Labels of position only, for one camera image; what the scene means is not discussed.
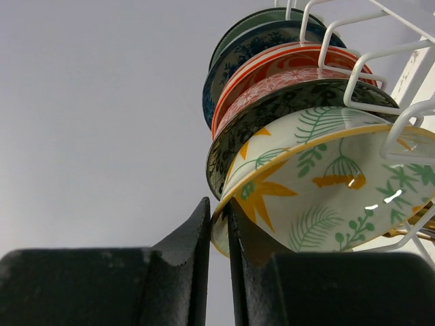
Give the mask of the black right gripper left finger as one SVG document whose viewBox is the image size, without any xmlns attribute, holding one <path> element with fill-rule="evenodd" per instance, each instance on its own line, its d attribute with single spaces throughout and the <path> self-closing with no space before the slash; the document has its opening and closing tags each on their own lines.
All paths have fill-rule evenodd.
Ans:
<svg viewBox="0 0 435 326">
<path fill-rule="evenodd" d="M 1 259 L 2 325 L 204 325 L 210 201 L 152 247 L 21 249 Z"/>
</svg>

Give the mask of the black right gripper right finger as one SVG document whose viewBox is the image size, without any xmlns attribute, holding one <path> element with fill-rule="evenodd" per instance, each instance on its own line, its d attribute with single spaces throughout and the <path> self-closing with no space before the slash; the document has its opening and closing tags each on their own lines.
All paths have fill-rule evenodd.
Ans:
<svg viewBox="0 0 435 326">
<path fill-rule="evenodd" d="M 294 253 L 227 206 L 237 325 L 433 325 L 434 270 L 411 253 Z"/>
</svg>

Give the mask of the cream bowl with star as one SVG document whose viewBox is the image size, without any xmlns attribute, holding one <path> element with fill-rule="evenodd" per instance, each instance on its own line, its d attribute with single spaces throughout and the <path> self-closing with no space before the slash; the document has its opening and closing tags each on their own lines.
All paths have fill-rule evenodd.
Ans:
<svg viewBox="0 0 435 326">
<path fill-rule="evenodd" d="M 229 253 L 224 209 L 295 252 L 350 251 L 434 197 L 434 133 L 346 107 L 314 107 L 261 128 L 229 160 L 211 240 Z"/>
</svg>

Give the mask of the dark rim bowl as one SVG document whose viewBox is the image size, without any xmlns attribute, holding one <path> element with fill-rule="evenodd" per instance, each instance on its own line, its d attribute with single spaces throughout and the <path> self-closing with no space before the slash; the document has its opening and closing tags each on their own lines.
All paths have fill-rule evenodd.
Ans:
<svg viewBox="0 0 435 326">
<path fill-rule="evenodd" d="M 319 79 L 286 86 L 237 113 L 214 138 L 206 163 L 208 186 L 219 199 L 234 157 L 259 129 L 289 113 L 311 107 L 343 106 L 348 80 Z"/>
</svg>

